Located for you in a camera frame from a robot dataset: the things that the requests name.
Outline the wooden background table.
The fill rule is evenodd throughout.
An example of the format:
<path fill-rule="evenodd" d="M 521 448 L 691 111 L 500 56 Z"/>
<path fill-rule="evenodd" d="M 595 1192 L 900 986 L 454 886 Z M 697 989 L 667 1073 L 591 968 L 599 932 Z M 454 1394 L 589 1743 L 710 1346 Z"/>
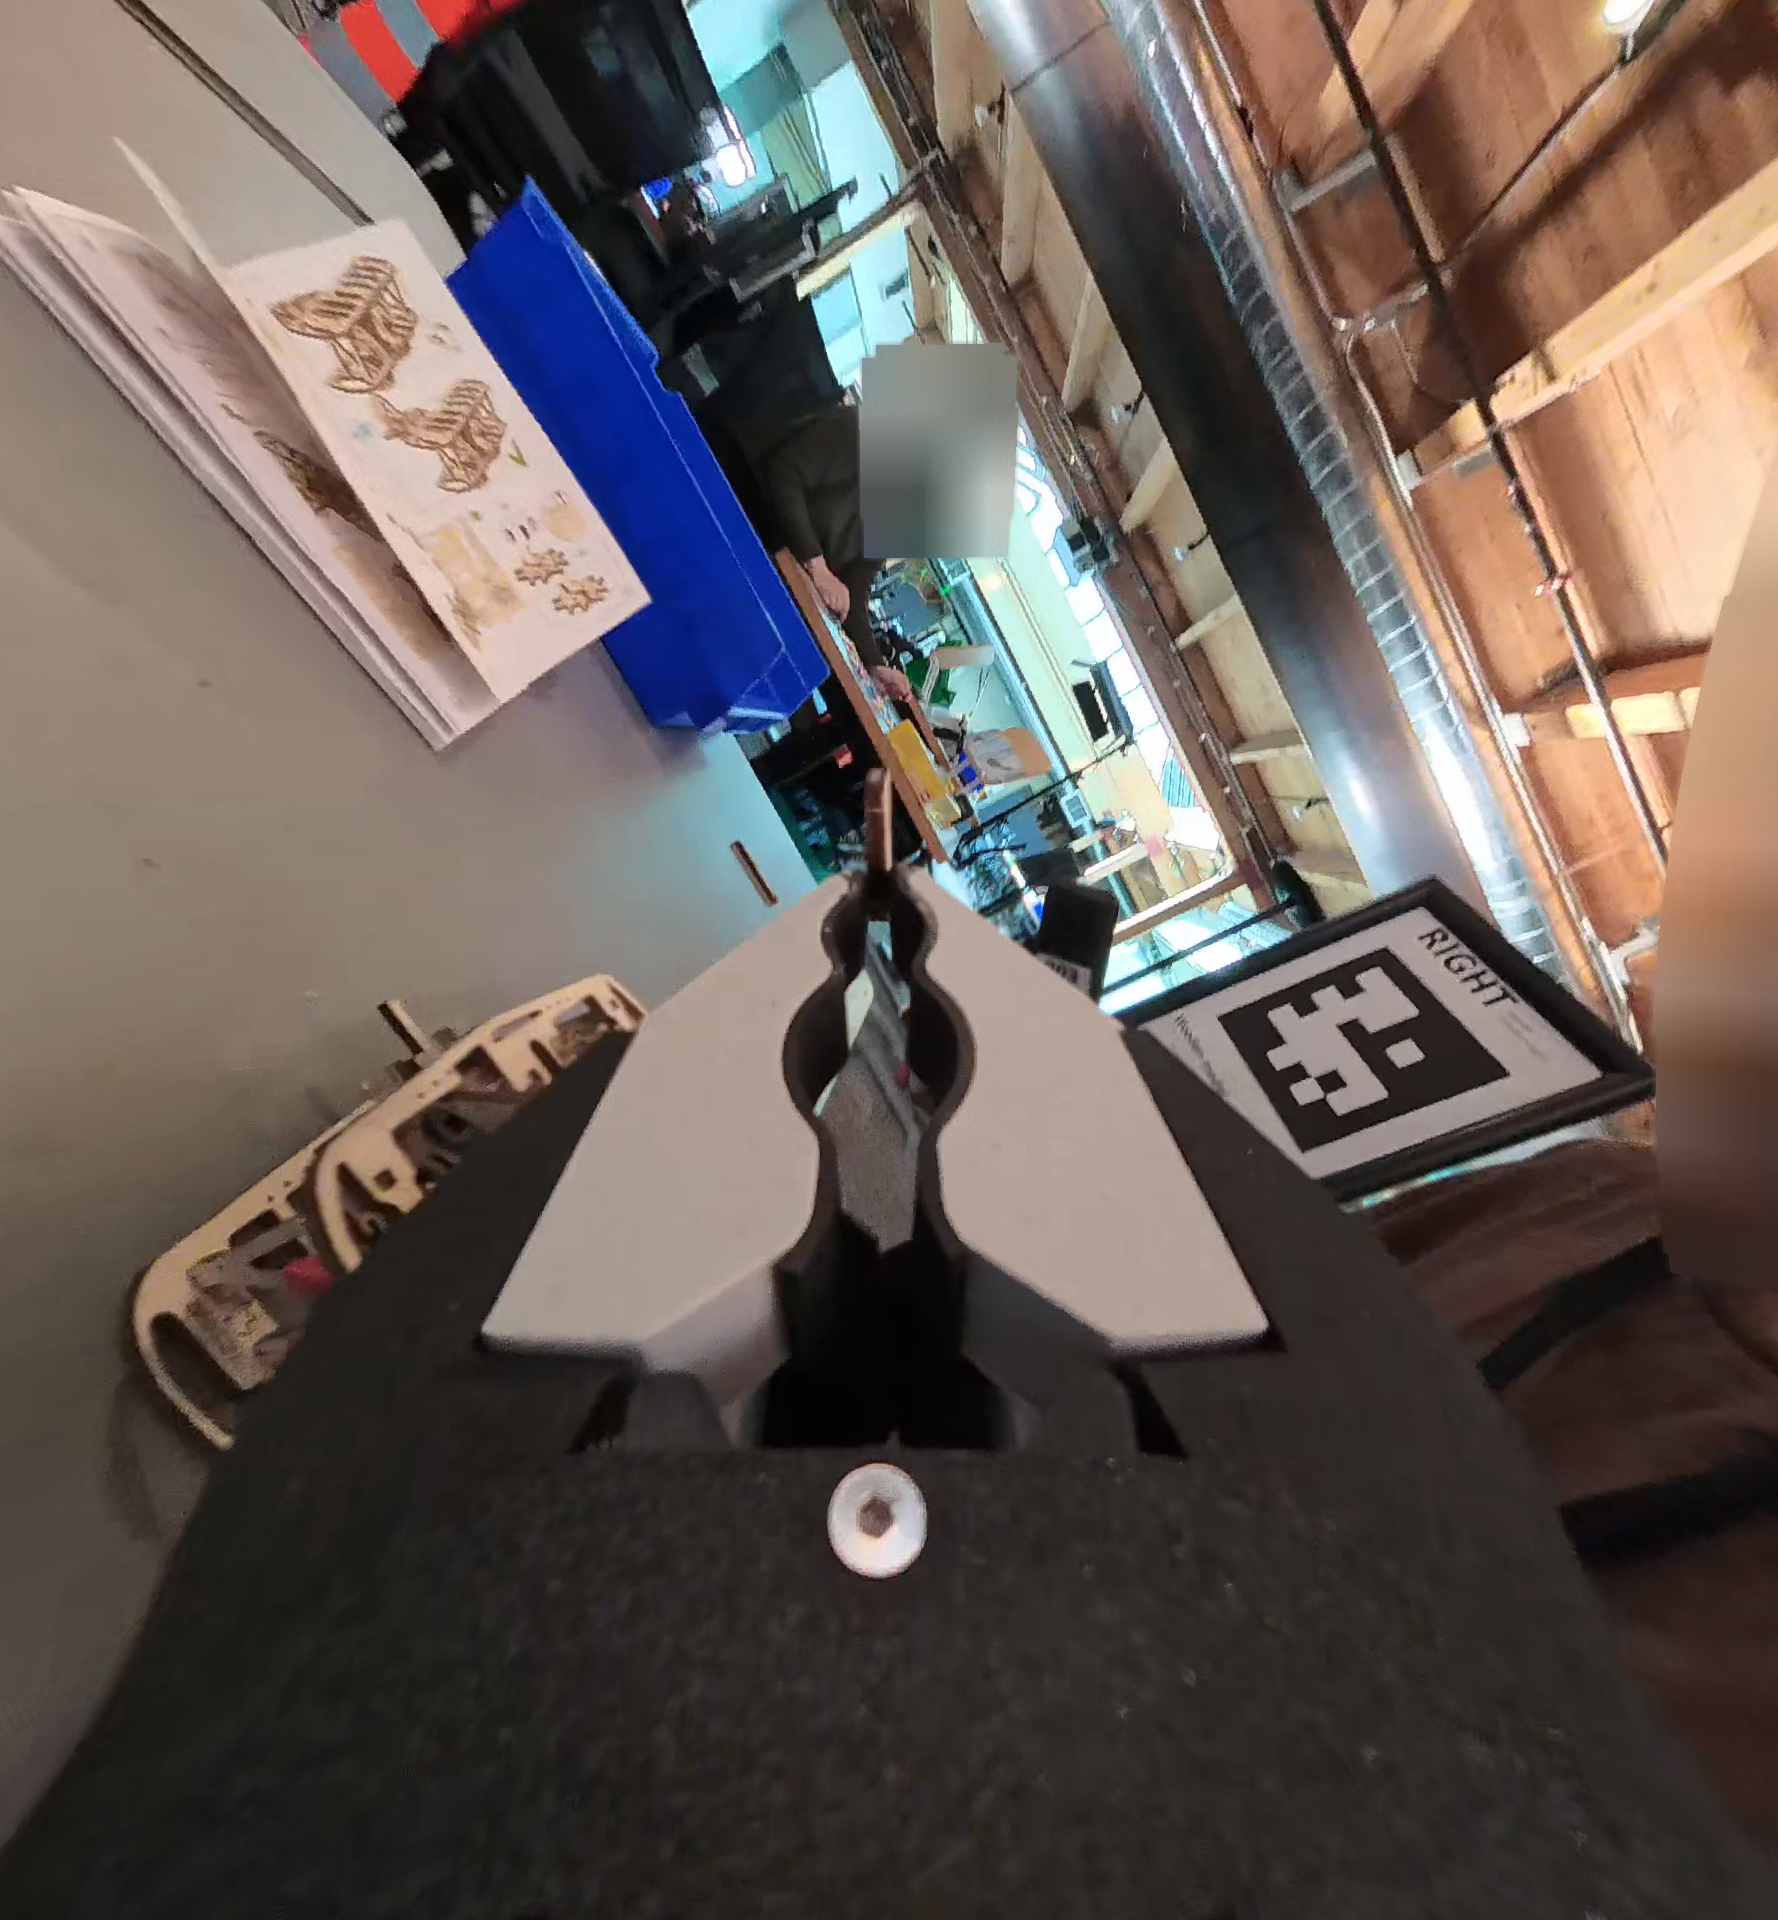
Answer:
<path fill-rule="evenodd" d="M 953 773 L 948 758 L 942 752 L 942 743 L 928 726 L 925 708 L 894 699 L 878 687 L 872 673 L 855 656 L 851 637 L 827 612 L 810 577 L 789 552 L 774 552 L 771 564 L 781 577 L 781 584 L 803 613 L 804 627 L 821 650 L 833 679 L 840 687 L 847 706 L 853 708 L 858 726 L 866 735 L 872 756 L 885 769 L 894 795 L 900 803 L 900 812 L 903 815 L 908 815 L 910 826 L 920 836 L 927 856 L 942 869 L 955 867 L 958 831 L 964 819 L 968 818 L 964 804 L 965 789 L 958 776 Z M 927 818 L 916 814 L 914 799 L 908 793 L 908 788 L 900 778 L 900 769 L 897 769 L 894 758 L 890 756 L 890 748 L 885 745 L 885 733 L 903 719 L 912 720 L 920 729 L 920 733 L 925 733 L 927 747 L 940 773 L 948 780 L 951 800 L 947 804 L 933 806 Z"/>

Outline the grey desk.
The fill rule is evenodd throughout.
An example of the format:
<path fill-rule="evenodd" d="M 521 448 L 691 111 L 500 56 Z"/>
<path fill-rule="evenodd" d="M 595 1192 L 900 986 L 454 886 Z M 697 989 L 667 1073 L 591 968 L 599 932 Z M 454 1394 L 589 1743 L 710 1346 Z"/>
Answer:
<path fill-rule="evenodd" d="M 0 4 L 0 192 L 219 258 L 409 222 L 416 174 L 263 4 Z M 724 738 L 602 651 L 434 756 L 0 268 L 0 1846 L 202 1488 L 129 1376 L 133 1276 L 371 1087 L 581 975 L 670 996 L 806 867 Z"/>

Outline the black framed marker sign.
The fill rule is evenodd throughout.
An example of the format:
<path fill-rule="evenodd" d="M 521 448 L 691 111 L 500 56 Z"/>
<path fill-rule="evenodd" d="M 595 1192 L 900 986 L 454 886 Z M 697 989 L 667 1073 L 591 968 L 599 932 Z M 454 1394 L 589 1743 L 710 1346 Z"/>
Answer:
<path fill-rule="evenodd" d="M 1652 1104 L 1645 1054 L 1440 880 L 1119 1020 L 1338 1202 Z"/>

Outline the wooden model assembly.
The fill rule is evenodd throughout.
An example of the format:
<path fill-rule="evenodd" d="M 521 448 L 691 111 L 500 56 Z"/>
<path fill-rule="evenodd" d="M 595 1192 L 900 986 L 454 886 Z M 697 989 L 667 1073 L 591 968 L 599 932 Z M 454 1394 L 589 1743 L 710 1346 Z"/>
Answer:
<path fill-rule="evenodd" d="M 426 1032 L 399 1001 L 379 1013 L 404 1052 L 379 1090 L 133 1282 L 140 1375 L 211 1454 L 230 1451 L 241 1404 L 276 1378 L 316 1302 L 595 1044 L 638 1032 L 648 1005 L 589 975 L 468 1031 Z"/>

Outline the open instruction booklet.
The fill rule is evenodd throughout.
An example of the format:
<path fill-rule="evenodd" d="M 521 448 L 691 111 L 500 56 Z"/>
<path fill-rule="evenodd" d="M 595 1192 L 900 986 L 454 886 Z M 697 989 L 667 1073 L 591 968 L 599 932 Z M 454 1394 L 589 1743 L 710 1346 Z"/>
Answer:
<path fill-rule="evenodd" d="M 411 229 L 224 265 L 8 188 L 0 265 L 434 751 L 651 609 Z"/>

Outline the blue plastic bin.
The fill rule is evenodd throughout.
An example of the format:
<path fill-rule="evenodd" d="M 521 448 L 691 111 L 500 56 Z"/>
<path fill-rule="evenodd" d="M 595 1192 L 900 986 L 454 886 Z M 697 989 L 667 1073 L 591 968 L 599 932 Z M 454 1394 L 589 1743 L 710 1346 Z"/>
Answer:
<path fill-rule="evenodd" d="M 827 675 L 650 335 L 526 182 L 447 280 L 648 590 L 602 646 L 658 729 L 756 733 Z"/>

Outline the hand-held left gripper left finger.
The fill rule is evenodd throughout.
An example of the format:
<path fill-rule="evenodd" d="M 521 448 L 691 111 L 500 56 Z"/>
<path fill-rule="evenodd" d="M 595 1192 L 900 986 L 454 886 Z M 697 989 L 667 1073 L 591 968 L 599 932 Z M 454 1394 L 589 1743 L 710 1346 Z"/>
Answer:
<path fill-rule="evenodd" d="M 847 1056 L 830 880 L 629 1036 L 486 1320 L 494 1358 L 683 1376 L 733 1446 L 826 1328 L 844 1230 L 814 1115 Z"/>

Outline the silver ventilation duct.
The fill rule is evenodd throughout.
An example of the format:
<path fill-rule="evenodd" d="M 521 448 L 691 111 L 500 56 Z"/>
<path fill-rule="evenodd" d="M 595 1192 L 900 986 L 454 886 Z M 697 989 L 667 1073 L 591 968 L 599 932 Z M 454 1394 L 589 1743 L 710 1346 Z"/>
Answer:
<path fill-rule="evenodd" d="M 1573 986 L 1446 650 L 1206 125 L 1183 6 L 970 11 L 1366 882 L 1438 877 Z"/>

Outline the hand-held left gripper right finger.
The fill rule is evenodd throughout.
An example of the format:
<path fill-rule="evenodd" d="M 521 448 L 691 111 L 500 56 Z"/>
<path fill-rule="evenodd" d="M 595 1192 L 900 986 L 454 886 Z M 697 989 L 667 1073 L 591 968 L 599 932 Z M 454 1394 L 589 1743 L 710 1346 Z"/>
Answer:
<path fill-rule="evenodd" d="M 925 982 L 965 1034 L 928 1136 L 942 1214 L 996 1300 L 1113 1360 L 1259 1342 L 1266 1315 L 1125 1031 L 928 876 L 908 891 Z"/>

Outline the person's brown clothing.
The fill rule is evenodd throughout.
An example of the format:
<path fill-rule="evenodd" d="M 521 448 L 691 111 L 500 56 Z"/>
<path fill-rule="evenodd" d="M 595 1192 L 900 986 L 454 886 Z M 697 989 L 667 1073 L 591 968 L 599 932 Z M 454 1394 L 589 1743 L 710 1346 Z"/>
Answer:
<path fill-rule="evenodd" d="M 1622 1297 L 1541 1334 L 1501 1403 L 1558 1508 L 1622 1664 L 1778 1867 L 1778 1375 L 1682 1279 L 1635 1279 L 1659 1237 L 1645 1147 L 1571 1140 L 1370 1205 L 1364 1222 L 1472 1358 L 1612 1266 Z"/>

